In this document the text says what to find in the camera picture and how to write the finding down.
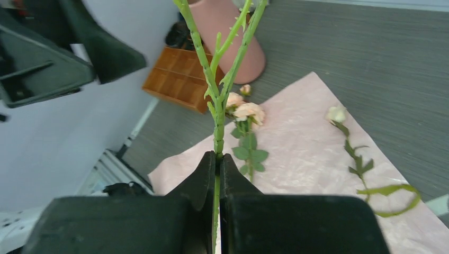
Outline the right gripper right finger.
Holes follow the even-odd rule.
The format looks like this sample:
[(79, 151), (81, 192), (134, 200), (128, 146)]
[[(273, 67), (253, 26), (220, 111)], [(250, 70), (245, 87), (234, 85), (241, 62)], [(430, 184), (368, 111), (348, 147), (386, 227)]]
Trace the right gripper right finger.
[(220, 162), (222, 253), (389, 253), (372, 209), (339, 195), (263, 194)]

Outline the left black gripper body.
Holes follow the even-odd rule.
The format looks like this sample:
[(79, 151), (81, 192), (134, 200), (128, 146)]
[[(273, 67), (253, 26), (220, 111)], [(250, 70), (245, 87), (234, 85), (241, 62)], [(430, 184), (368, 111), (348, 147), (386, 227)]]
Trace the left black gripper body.
[(107, 84), (144, 68), (143, 54), (104, 30), (82, 1), (1, 8), (1, 100), (9, 108)]

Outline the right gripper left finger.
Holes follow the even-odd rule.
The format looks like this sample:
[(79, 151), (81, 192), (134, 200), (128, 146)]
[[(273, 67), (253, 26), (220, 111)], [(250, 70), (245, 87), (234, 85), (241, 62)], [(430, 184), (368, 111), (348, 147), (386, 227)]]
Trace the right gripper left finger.
[(54, 199), (23, 253), (212, 253), (213, 170), (197, 168), (164, 196), (72, 196)]

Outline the peach rose stem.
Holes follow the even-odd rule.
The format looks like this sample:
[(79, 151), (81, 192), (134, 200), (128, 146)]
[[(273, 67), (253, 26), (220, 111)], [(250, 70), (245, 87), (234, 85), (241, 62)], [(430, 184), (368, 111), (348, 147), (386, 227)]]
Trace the peach rose stem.
[(256, 172), (265, 171), (263, 162), (269, 153), (258, 147), (255, 131), (263, 125), (266, 114), (260, 105), (248, 100), (251, 93), (249, 84), (242, 85), (237, 93), (231, 92), (226, 103), (226, 117), (235, 125), (231, 135), (238, 139), (232, 153), (244, 162), (239, 171), (253, 182)]

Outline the pink rose stem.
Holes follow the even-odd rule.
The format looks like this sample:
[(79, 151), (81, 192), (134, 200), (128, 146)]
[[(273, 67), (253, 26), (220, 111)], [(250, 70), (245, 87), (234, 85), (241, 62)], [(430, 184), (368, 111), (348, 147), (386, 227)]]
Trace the pink rose stem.
[[(235, 17), (236, 21), (234, 25), (230, 27), (229, 34), (226, 39), (222, 40), (222, 34), (220, 32), (217, 33), (215, 50), (211, 61), (206, 59), (205, 49), (202, 45), (202, 39), (200, 38), (197, 25), (194, 21), (191, 7), (188, 5), (187, 1), (175, 1), (174, 3), (187, 23), (195, 51), (199, 58), (199, 62), (203, 67), (206, 83), (208, 85), (204, 96), (210, 97), (212, 100), (207, 103), (207, 106), (214, 120), (214, 151), (207, 152), (204, 155), (210, 159), (209, 165), (205, 168), (198, 166), (189, 178), (193, 178), (201, 173), (206, 176), (206, 196), (205, 199), (202, 200), (201, 207), (201, 211), (203, 212), (202, 218), (206, 222), (204, 239), (206, 252), (215, 253), (220, 218), (218, 193), (220, 187), (219, 166), (223, 157), (226, 103), (231, 88), (234, 84), (238, 69), (244, 59), (268, 2), (260, 1), (259, 3), (254, 3), (253, 1), (245, 1), (243, 7), (239, 9), (238, 16)], [(235, 37), (239, 34), (242, 35), (242, 39), (230, 70), (225, 74), (220, 82), (217, 83), (215, 78), (219, 61), (228, 51)]]

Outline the small bud thin stem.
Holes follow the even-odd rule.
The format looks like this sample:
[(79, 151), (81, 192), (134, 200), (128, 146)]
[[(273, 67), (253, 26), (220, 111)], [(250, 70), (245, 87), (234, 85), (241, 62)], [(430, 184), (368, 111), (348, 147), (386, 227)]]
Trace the small bud thin stem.
[(347, 109), (344, 106), (342, 105), (331, 106), (328, 109), (325, 118), (329, 121), (330, 124), (338, 128), (345, 136), (344, 150), (354, 161), (354, 165), (349, 166), (348, 171), (349, 173), (358, 176), (358, 178), (361, 180), (364, 186), (362, 190), (358, 189), (356, 192), (360, 195), (366, 196), (365, 198), (366, 203), (369, 203), (371, 196), (376, 194), (387, 197), (400, 190), (407, 191), (413, 194), (413, 197), (405, 206), (405, 208), (396, 211), (374, 211), (375, 215), (383, 218), (398, 216), (415, 208), (421, 201), (421, 195), (416, 188), (414, 188), (409, 184), (392, 184), (383, 187), (368, 188), (367, 183), (364, 179), (364, 174), (374, 168), (374, 160), (370, 159), (367, 162), (363, 162), (363, 156), (358, 155), (356, 153), (357, 149), (366, 148), (367, 147), (366, 145), (361, 145), (357, 147), (351, 145), (350, 142), (351, 133), (349, 129), (346, 126), (344, 126), (344, 122), (346, 121), (346, 114)]

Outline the cream printed ribbon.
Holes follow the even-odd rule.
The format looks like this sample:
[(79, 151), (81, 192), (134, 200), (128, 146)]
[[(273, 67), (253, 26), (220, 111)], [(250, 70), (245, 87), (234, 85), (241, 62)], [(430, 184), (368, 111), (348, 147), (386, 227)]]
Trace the cream printed ribbon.
[(427, 201), (425, 204), (437, 217), (448, 214), (448, 194)]

